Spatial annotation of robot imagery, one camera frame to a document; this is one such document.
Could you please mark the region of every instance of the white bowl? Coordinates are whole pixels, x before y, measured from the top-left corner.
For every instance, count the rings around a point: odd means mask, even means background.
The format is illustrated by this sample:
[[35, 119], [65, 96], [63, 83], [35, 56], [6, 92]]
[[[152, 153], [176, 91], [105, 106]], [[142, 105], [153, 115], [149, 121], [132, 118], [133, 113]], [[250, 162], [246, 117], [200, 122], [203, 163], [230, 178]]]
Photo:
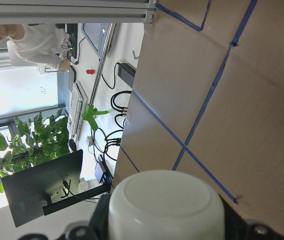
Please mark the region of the white bowl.
[[224, 209], [202, 180], [151, 170], [117, 185], [108, 225], [110, 240], [224, 240]]

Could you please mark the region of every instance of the blue painter's tape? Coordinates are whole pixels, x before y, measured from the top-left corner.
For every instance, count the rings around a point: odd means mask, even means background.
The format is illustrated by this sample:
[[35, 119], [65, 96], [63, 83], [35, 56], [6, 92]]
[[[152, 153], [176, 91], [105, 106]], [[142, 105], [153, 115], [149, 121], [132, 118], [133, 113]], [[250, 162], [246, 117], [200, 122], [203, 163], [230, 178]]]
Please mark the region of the blue painter's tape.
[[[246, 24], [247, 24], [247, 22], [248, 22], [248, 20], [249, 20], [249, 18], [251, 16], [252, 12], [253, 12], [253, 10], [254, 10], [254, 7], [256, 6], [256, 3], [257, 3], [257, 0], [251, 0], [251, 2], [249, 4], [249, 6], [248, 6], [248, 8], [247, 8], [243, 18], [242, 18], [242, 21], [241, 21], [241, 23], [240, 23], [240, 25], [239, 25], [236, 33], [235, 33], [235, 36], [234, 36], [232, 42], [230, 43], [230, 47], [227, 50], [227, 53], [226, 53], [226, 55], [225, 55], [225, 57], [223, 59], [223, 62], [222, 62], [221, 66], [220, 66], [220, 68], [219, 68], [219, 70], [218, 70], [218, 72], [217, 72], [217, 74], [215, 76], [215, 79], [214, 79], [214, 81], [212, 83], [212, 86], [209, 89], [209, 91], [207, 93], [207, 96], [206, 96], [206, 98], [205, 98], [205, 100], [203, 102], [203, 105], [202, 105], [202, 107], [201, 107], [201, 109], [200, 109], [200, 111], [199, 111], [199, 113], [198, 113], [198, 115], [197, 115], [197, 117], [195, 119], [195, 122], [194, 122], [194, 124], [193, 124], [193, 126], [191, 128], [191, 131], [190, 131], [189, 135], [187, 136], [187, 138], [185, 140], [185, 145], [188, 145], [190, 143], [190, 141], [191, 141], [191, 139], [192, 139], [192, 137], [194, 135], [195, 129], [197, 128], [197, 126], [198, 126], [198, 124], [199, 124], [199, 122], [200, 122], [200, 120], [201, 120], [201, 118], [202, 118], [202, 116], [203, 116], [203, 114], [204, 114], [204, 112], [206, 110], [208, 102], [210, 101], [210, 99], [211, 99], [211, 97], [212, 97], [212, 95], [213, 95], [213, 93], [214, 93], [214, 91], [216, 89], [216, 86], [217, 86], [217, 84], [219, 83], [219, 81], [220, 81], [220, 79], [222, 77], [222, 74], [223, 74], [223, 71], [224, 71], [224, 68], [225, 68], [225, 64], [226, 64], [226, 61], [227, 61], [227, 59], [229, 57], [229, 53], [231, 51], [231, 48], [237, 46], [237, 42], [238, 42], [241, 34], [243, 33], [243, 30], [244, 30], [244, 28], [245, 28], [245, 26], [246, 26]], [[180, 154], [178, 155], [177, 160], [176, 160], [176, 162], [175, 162], [175, 164], [174, 164], [174, 166], [172, 168], [173, 170], [177, 169], [177, 167], [178, 167], [178, 165], [179, 165], [179, 163], [180, 163], [180, 161], [181, 161], [181, 159], [183, 157], [184, 152], [185, 152], [185, 150], [182, 148], [182, 150], [181, 150]]]
[[131, 164], [133, 165], [133, 167], [136, 169], [136, 171], [139, 173], [140, 171], [138, 170], [138, 168], [136, 167], [136, 165], [133, 163], [133, 161], [131, 160], [130, 156], [128, 156], [128, 154], [125, 152], [125, 150], [123, 149], [122, 146], [120, 146], [120, 149], [123, 151], [123, 153], [126, 155], [126, 157], [128, 158], [128, 160], [131, 162]]
[[171, 134], [171, 136], [182, 146], [182, 148], [197, 162], [197, 164], [210, 176], [210, 178], [225, 192], [225, 194], [238, 204], [233, 195], [223, 186], [223, 184], [204, 166], [204, 164], [188, 149], [188, 147], [175, 135], [175, 133], [160, 119], [158, 115], [141, 99], [141, 97], [132, 90], [133, 95], [145, 106], [145, 108], [159, 121], [159, 123]]
[[204, 24], [205, 24], [205, 20], [206, 20], [206, 17], [207, 17], [207, 14], [208, 14], [208, 10], [210, 8], [210, 0], [207, 1], [207, 7], [206, 7], [206, 12], [205, 12], [205, 15], [204, 15], [204, 19], [202, 21], [202, 24], [201, 26], [197, 26], [195, 24], [193, 24], [192, 22], [190, 22], [189, 20], [187, 20], [186, 18], [184, 18], [182, 15], [178, 14], [177, 12], [174, 12], [174, 11], [171, 11], [169, 9], [167, 9], [166, 7], [164, 7], [163, 5], [161, 4], [156, 4], [155, 5], [159, 10], [171, 15], [172, 17], [180, 20], [181, 22], [185, 23], [186, 25], [188, 25], [189, 27], [195, 29], [196, 31], [200, 32], [204, 29]]

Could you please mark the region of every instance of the electronic device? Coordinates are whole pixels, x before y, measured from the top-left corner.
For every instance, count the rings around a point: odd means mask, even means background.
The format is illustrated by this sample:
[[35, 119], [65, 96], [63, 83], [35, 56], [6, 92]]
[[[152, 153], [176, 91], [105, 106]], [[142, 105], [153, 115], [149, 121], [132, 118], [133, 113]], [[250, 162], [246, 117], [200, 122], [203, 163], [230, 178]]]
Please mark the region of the electronic device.
[[78, 140], [81, 133], [83, 119], [81, 115], [85, 111], [87, 104], [87, 96], [79, 81], [73, 83], [72, 98], [70, 105], [70, 112], [68, 116], [67, 129], [70, 134], [70, 138]]
[[77, 40], [78, 40], [78, 24], [68, 23], [65, 24], [65, 31], [70, 35], [70, 49], [68, 51], [68, 59], [77, 58]]
[[44, 215], [43, 207], [65, 197], [63, 181], [77, 193], [83, 151], [70, 153], [2, 179], [16, 227]]
[[131, 88], [133, 88], [133, 82], [136, 69], [129, 63], [118, 63], [117, 75]]
[[94, 49], [98, 58], [102, 57], [103, 47], [106, 40], [110, 23], [83, 23], [82, 33]]

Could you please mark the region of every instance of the computer monitor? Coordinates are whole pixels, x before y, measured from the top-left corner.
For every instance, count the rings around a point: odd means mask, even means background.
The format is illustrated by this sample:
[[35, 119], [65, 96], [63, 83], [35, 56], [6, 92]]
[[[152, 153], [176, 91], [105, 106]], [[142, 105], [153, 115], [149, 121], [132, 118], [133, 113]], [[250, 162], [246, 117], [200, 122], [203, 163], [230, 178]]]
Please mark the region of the computer monitor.
[[98, 58], [101, 58], [110, 23], [83, 23], [82, 33]]
[[70, 191], [77, 193], [83, 150], [6, 176], [2, 179], [16, 227], [44, 215], [43, 207], [62, 201], [63, 181], [71, 181]]

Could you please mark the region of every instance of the metal rail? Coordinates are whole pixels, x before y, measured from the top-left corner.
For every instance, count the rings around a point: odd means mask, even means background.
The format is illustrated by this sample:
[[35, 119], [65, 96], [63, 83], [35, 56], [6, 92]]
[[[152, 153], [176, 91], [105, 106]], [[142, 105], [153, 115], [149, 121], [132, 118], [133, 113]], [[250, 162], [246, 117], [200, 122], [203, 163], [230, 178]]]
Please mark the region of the metal rail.
[[114, 33], [115, 25], [116, 25], [115, 23], [111, 23], [110, 27], [108, 28], [107, 34], [106, 34], [105, 44], [103, 46], [103, 51], [102, 51], [100, 63], [98, 64], [96, 77], [95, 77], [93, 90], [92, 90], [92, 95], [91, 95], [91, 98], [90, 98], [90, 102], [88, 103], [89, 106], [94, 105], [94, 100], [95, 100], [95, 97], [96, 97], [98, 84], [100, 83], [102, 71], [103, 71], [104, 64], [105, 64], [106, 55], [107, 55], [108, 50], [109, 50], [110, 45], [111, 45], [111, 40], [112, 40], [112, 36], [113, 36], [113, 33]]

